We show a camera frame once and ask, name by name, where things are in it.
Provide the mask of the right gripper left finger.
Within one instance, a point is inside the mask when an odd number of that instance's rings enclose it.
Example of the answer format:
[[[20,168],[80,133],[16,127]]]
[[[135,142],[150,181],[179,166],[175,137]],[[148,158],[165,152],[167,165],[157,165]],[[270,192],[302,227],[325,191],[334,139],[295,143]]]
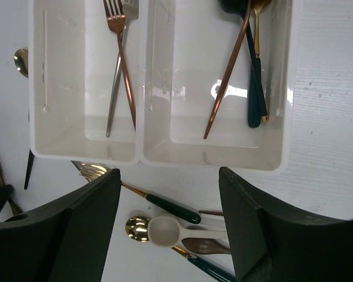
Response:
[[[0,281],[100,281],[121,173],[0,222]]]

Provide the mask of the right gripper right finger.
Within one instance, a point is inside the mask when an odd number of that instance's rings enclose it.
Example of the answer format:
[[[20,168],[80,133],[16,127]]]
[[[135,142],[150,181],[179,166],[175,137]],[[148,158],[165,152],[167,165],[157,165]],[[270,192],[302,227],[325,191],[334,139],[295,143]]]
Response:
[[[238,281],[353,281],[353,219],[302,210],[219,170]]]

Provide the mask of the copper small fork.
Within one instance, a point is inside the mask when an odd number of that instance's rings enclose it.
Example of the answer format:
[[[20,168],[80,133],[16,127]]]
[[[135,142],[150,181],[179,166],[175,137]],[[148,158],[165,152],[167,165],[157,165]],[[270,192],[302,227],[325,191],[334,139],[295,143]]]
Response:
[[[0,186],[5,186],[5,179],[4,179],[4,173],[2,170],[1,162],[0,162]],[[21,214],[23,211],[22,209],[14,202],[11,194],[8,197],[8,203],[11,207],[12,213],[14,216]]]

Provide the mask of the gold spoon green handle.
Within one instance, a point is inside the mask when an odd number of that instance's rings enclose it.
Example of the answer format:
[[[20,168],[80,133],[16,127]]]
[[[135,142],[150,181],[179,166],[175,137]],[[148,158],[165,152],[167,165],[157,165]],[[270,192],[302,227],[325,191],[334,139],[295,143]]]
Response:
[[[261,60],[259,57],[259,16],[261,11],[266,8],[271,1],[260,0],[251,1],[251,9],[255,13],[255,35],[252,36],[250,24],[247,27],[247,42],[251,58],[252,71],[248,89],[248,110],[247,121],[251,128],[258,127],[261,122],[268,121],[268,111],[265,102],[264,89],[261,80]]]
[[[150,242],[148,237],[148,223],[151,219],[148,219],[144,216],[134,216],[127,220],[125,224],[125,231],[129,238],[145,243]],[[222,268],[200,258],[196,253],[193,253],[189,250],[182,249],[178,245],[172,248],[178,254],[187,259],[195,267],[199,268],[203,272],[207,273],[212,278],[217,281],[235,281],[236,278],[229,274],[229,272],[223,270]]]

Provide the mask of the white measuring scoop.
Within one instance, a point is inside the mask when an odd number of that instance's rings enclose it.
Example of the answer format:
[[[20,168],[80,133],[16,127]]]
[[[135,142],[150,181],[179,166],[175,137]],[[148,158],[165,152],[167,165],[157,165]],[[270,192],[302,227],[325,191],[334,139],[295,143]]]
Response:
[[[157,216],[151,219],[148,223],[148,237],[151,243],[164,248],[175,247],[186,238],[228,239],[226,231],[188,229],[170,216]]]

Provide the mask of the copper round spoon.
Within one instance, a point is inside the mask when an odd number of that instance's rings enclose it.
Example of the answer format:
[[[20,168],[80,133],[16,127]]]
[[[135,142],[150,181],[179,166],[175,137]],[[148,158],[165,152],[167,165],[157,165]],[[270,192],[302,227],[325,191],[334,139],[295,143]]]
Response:
[[[207,127],[205,129],[204,139],[207,139],[207,137],[209,135],[209,132],[211,130],[211,127],[212,127],[213,122],[215,120],[215,117],[217,115],[219,106],[220,106],[220,104],[221,104],[221,102],[222,102],[222,100],[224,98],[229,79],[231,77],[231,74],[232,74],[233,68],[235,66],[235,62],[237,60],[237,57],[238,57],[242,42],[244,40],[244,36],[245,36],[246,30],[247,30],[247,26],[249,24],[250,13],[251,13],[251,1],[245,1],[245,16],[244,16],[244,19],[243,19],[243,24],[242,24],[242,27],[241,27],[240,32],[238,34],[236,43],[235,43],[235,45],[233,47],[231,56],[229,58],[226,70],[224,72],[224,76],[222,78],[222,81],[221,81],[221,84],[220,84],[220,87],[219,87],[219,91],[218,91],[217,96],[215,98],[215,102],[214,102],[214,105],[212,107],[212,111],[211,111],[211,114],[210,114],[210,117],[209,117],[209,120],[208,120],[208,124],[207,124]]]

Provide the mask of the copper long fork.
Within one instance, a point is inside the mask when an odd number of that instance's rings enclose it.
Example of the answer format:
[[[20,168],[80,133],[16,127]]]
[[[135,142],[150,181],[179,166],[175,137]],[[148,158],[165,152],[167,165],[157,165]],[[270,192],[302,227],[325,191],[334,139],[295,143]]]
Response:
[[[114,118],[114,90],[116,88],[116,83],[120,83],[120,72],[123,74],[123,80],[134,129],[136,129],[136,107],[134,101],[134,94],[132,91],[132,83],[126,64],[125,49],[123,44],[124,32],[126,28],[126,15],[123,12],[122,1],[104,1],[104,8],[108,28],[111,32],[116,34],[119,49],[117,67],[114,74],[114,84],[112,87],[112,95],[109,106],[108,121],[106,126],[106,137],[109,137],[111,134],[111,126]]]

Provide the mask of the slim silver fork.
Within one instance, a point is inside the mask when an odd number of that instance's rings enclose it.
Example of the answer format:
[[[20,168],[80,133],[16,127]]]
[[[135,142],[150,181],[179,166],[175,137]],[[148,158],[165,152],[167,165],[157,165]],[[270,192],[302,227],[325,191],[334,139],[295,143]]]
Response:
[[[108,121],[106,124],[106,137],[110,137],[121,79],[124,80],[124,86],[126,90],[132,122],[134,125],[136,124],[136,107],[134,100],[134,92],[132,90],[132,83],[129,77],[129,70],[126,64],[124,46],[126,43],[129,23],[133,20],[138,19],[139,17],[139,2],[104,1],[104,9],[106,13],[108,28],[111,32],[116,34],[119,49],[111,90]]]

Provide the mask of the black spoon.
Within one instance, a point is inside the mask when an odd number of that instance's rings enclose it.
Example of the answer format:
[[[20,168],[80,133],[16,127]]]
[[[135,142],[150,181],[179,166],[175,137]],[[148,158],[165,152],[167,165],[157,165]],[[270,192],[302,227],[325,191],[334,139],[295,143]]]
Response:
[[[221,0],[218,2],[224,12],[239,15],[244,19],[245,1]],[[247,26],[246,36],[252,65],[248,88],[247,122],[249,127],[256,128],[263,121],[263,117],[268,117],[268,111],[261,80],[261,60],[255,54],[255,45],[250,23]]]

